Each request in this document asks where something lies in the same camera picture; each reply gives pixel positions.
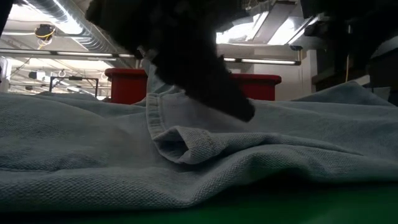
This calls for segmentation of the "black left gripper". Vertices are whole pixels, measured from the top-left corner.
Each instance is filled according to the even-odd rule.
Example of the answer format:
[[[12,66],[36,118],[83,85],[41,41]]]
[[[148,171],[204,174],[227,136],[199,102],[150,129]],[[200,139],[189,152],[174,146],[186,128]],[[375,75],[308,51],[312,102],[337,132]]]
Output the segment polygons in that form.
[[[216,33],[243,14],[234,0],[92,0],[86,19],[157,67],[157,76],[241,121],[255,109],[216,53]]]

